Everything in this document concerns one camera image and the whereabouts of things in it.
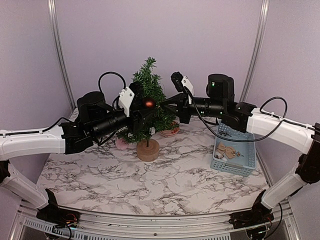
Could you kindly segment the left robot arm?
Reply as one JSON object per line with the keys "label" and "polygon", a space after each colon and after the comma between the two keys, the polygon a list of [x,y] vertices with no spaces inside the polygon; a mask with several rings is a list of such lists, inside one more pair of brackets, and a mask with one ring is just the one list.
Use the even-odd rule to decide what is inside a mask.
{"label": "left robot arm", "polygon": [[100,138],[123,127],[137,132],[156,112],[156,102],[129,88],[118,96],[120,108],[114,109],[100,91],[77,100],[77,118],[56,122],[47,128],[0,132],[0,185],[31,203],[53,223],[63,219],[55,195],[35,184],[32,173],[39,174],[39,160],[49,154],[82,153]]}

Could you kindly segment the copper bauble ornament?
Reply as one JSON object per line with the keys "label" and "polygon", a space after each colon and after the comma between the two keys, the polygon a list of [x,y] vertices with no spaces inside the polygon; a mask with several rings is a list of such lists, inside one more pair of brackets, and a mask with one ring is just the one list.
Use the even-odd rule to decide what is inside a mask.
{"label": "copper bauble ornament", "polygon": [[145,108],[153,109],[156,107],[156,101],[152,97],[144,97],[142,104]]}

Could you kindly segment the small green christmas tree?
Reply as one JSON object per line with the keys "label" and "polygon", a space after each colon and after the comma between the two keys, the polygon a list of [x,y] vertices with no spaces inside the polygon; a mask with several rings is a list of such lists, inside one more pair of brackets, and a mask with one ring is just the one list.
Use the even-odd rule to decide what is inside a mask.
{"label": "small green christmas tree", "polygon": [[159,156],[160,144],[152,139],[154,134],[165,133],[171,137],[180,129],[175,115],[160,108],[159,103],[166,99],[166,95],[160,85],[161,76],[153,73],[155,67],[156,59],[148,57],[133,74],[132,81],[143,87],[142,105],[155,108],[156,111],[138,132],[133,133],[128,128],[123,128],[117,133],[117,137],[125,143],[136,144],[137,157],[143,162],[153,162]]}

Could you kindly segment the white light battery box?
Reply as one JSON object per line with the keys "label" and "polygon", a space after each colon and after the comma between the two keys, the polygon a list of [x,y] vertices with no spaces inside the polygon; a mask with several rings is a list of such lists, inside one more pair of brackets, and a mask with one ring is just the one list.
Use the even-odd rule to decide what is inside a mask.
{"label": "white light battery box", "polygon": [[150,133],[151,135],[154,135],[154,134],[156,133],[156,129],[155,129],[154,127],[151,127],[151,128],[149,129],[149,133]]}

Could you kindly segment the pink pompom ornament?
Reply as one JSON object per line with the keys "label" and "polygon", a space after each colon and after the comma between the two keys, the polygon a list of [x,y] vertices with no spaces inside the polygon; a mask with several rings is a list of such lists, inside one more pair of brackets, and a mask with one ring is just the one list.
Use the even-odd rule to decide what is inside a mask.
{"label": "pink pompom ornament", "polygon": [[126,150],[128,148],[128,143],[123,138],[117,138],[115,145],[119,150]]}

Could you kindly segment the light blue perforated basket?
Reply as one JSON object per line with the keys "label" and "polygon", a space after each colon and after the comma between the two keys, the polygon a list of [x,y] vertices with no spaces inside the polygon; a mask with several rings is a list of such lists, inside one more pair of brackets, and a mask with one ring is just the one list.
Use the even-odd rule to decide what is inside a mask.
{"label": "light blue perforated basket", "polygon": [[214,150],[210,167],[212,169],[247,177],[257,167],[255,136],[243,133],[218,122]]}

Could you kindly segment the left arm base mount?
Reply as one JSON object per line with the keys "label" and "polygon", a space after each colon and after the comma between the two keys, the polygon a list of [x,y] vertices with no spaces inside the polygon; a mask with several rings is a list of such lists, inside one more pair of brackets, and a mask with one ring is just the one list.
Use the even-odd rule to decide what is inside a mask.
{"label": "left arm base mount", "polygon": [[79,222],[80,213],[78,211],[60,208],[54,193],[47,188],[45,191],[48,195],[48,205],[37,210],[36,218],[58,224],[59,226],[76,226]]}

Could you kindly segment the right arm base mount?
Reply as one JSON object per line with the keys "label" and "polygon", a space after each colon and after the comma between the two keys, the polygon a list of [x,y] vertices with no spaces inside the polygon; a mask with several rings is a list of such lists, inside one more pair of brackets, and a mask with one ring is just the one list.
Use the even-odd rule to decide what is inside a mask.
{"label": "right arm base mount", "polygon": [[255,199],[250,210],[238,211],[229,215],[228,222],[234,229],[246,228],[258,224],[264,224],[274,220],[272,210],[262,204],[263,190]]}

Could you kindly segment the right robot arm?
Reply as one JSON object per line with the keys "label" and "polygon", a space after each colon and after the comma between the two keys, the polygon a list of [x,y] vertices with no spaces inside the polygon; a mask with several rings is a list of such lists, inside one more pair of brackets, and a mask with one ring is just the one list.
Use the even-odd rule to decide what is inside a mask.
{"label": "right robot arm", "polygon": [[160,103],[175,114],[179,122],[188,124],[191,116],[200,120],[215,117],[223,124],[241,133],[258,136],[252,143],[269,152],[271,157],[298,157],[298,162],[282,178],[257,198],[247,219],[258,224],[284,199],[294,195],[306,185],[320,180],[320,125],[300,123],[263,110],[254,104],[236,102],[234,80],[224,74],[210,74],[206,97],[196,97],[194,86],[180,72],[171,75],[178,94]]}

